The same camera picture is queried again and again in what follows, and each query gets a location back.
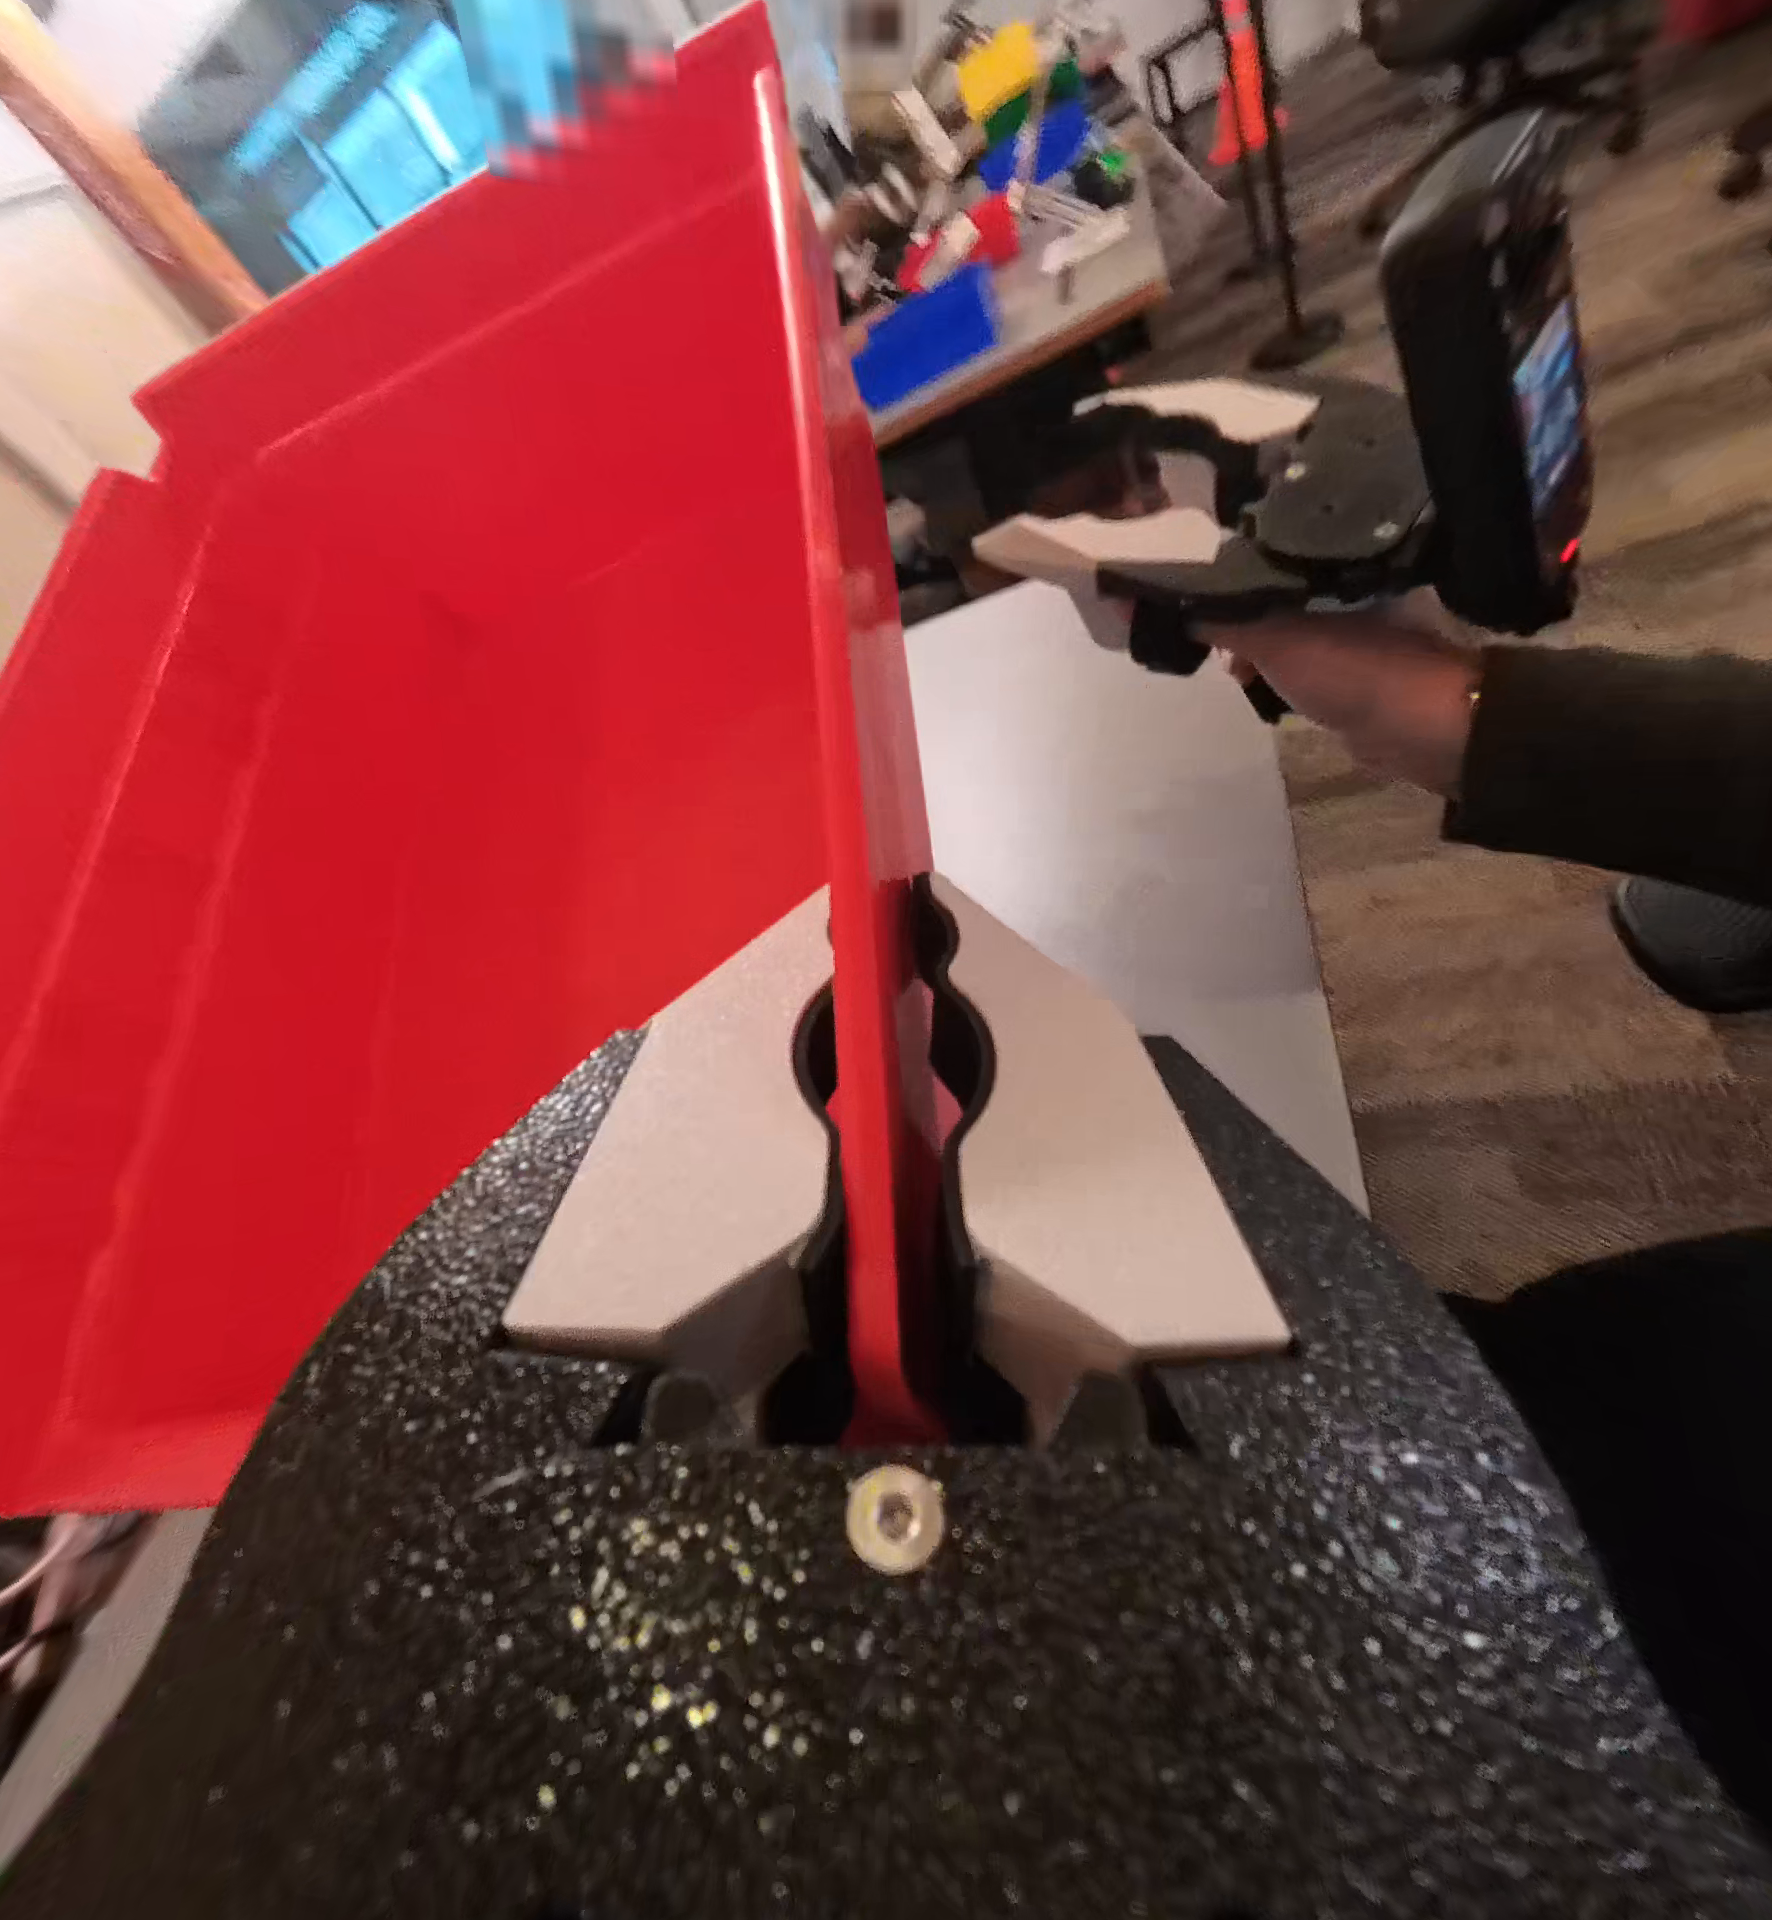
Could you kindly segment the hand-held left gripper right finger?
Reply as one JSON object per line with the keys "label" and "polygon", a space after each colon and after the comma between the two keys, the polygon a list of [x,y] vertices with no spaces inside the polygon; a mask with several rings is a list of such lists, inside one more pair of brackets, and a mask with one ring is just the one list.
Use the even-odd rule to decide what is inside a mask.
{"label": "hand-held left gripper right finger", "polygon": [[944,875],[936,1013],[963,1013],[972,1091],[947,1171],[971,1354],[1056,1427],[1087,1378],[1286,1354],[1292,1328],[1128,1013]]}

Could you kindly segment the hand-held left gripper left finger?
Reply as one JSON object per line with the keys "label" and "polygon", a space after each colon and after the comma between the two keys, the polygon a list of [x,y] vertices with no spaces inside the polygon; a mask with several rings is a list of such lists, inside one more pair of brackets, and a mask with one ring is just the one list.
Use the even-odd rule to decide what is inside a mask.
{"label": "hand-held left gripper left finger", "polygon": [[832,976],[824,885],[649,1021],[503,1309],[513,1350],[695,1374],[763,1414],[811,1350],[832,1142],[796,1042]]}

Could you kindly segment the red plastic bin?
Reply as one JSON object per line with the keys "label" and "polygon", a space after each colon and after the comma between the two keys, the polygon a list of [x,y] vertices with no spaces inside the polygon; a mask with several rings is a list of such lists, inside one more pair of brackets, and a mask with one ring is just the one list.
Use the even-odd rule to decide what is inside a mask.
{"label": "red plastic bin", "polygon": [[827,880],[901,665],[763,5],[151,382],[0,678],[0,1518],[222,1498],[495,1132]]}

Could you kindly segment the black stanchion post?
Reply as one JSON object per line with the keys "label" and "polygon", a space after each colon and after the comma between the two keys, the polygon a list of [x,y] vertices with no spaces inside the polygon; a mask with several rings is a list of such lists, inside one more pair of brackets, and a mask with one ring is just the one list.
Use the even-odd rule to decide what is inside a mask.
{"label": "black stanchion post", "polygon": [[1246,21],[1254,39],[1260,69],[1260,106],[1264,138],[1260,160],[1270,199],[1270,262],[1274,266],[1282,319],[1254,349],[1251,369],[1263,374],[1286,374],[1308,367],[1344,341],[1344,319],[1330,307],[1308,307],[1301,287],[1301,239],[1292,225],[1287,171],[1286,171],[1286,110],[1282,82],[1272,47],[1270,5],[1246,3]]}

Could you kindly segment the yellow plastic bin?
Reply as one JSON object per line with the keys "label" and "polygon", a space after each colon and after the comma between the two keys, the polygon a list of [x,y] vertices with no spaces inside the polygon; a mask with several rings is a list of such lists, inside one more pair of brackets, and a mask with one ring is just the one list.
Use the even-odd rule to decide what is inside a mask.
{"label": "yellow plastic bin", "polygon": [[1027,102],[1048,71],[1050,54],[1043,51],[1039,31],[1025,18],[971,42],[953,60],[959,106],[981,127],[994,127],[1011,102]]}

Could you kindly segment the person's right hand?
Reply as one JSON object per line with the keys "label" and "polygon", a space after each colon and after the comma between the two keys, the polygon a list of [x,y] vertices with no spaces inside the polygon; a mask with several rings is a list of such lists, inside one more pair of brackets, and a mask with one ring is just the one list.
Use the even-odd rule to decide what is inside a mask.
{"label": "person's right hand", "polygon": [[1354,760],[1442,800],[1457,795],[1486,665],[1481,642],[1403,611],[1274,611],[1201,622],[1194,633],[1235,678],[1268,682]]}

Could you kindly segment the wooden pillar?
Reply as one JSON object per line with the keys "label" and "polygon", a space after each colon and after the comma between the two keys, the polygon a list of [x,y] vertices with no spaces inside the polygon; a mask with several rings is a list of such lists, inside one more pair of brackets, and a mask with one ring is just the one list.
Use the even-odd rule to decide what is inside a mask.
{"label": "wooden pillar", "polygon": [[141,137],[95,102],[30,5],[0,3],[0,106],[152,271],[184,313],[222,333],[266,294]]}

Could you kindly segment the blue plastic bin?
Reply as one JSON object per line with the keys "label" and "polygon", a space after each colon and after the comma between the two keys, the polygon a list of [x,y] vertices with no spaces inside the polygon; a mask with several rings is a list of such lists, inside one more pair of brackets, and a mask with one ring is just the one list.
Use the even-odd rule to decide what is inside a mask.
{"label": "blue plastic bin", "polygon": [[998,276],[969,262],[939,287],[905,297],[855,350],[855,382],[872,413],[886,413],[1002,342]]}

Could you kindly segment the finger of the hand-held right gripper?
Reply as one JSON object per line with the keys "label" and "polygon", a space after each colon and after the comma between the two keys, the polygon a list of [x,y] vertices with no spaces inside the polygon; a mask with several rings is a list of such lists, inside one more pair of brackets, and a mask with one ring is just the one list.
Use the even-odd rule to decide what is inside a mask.
{"label": "finger of the hand-held right gripper", "polygon": [[1291,448],[1321,404],[1319,395],[1292,387],[1184,376],[1087,398],[1082,434],[1092,447],[1150,466],[1172,506],[1239,522],[1291,464]]}
{"label": "finger of the hand-held right gripper", "polygon": [[1230,537],[1210,510],[1165,506],[1150,515],[1015,515],[972,537],[976,562],[1065,590],[1100,647],[1128,647],[1130,611],[1100,590],[1119,565],[1207,565]]}

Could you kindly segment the orange traffic cone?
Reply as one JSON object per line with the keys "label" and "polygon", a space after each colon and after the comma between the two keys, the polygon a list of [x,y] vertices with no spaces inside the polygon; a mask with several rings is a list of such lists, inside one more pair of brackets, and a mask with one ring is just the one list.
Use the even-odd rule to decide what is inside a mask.
{"label": "orange traffic cone", "polygon": [[1270,24],[1264,3],[1210,3],[1207,13],[1224,51],[1210,168],[1233,168],[1272,154],[1279,138]]}

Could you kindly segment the person's right forearm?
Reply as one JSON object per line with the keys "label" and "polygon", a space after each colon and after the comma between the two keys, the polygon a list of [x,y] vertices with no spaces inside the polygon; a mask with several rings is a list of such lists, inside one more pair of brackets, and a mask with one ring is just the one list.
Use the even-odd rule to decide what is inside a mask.
{"label": "person's right forearm", "polygon": [[1442,835],[1772,911],[1772,660],[1486,647]]}

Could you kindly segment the person's leg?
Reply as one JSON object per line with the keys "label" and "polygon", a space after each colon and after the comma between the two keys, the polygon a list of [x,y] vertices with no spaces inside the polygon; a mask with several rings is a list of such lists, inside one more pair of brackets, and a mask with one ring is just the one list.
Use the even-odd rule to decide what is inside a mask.
{"label": "person's leg", "polygon": [[1442,1301],[1563,1483],[1673,1715],[1772,1843],[1772,1227]]}

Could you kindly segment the black chair seat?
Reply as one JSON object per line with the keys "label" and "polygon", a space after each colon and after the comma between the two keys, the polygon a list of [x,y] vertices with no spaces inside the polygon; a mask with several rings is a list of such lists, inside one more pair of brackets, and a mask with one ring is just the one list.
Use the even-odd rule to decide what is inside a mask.
{"label": "black chair seat", "polygon": [[1772,1013],[1772,911],[1653,878],[1619,880],[1611,924],[1628,960],[1709,1017]]}

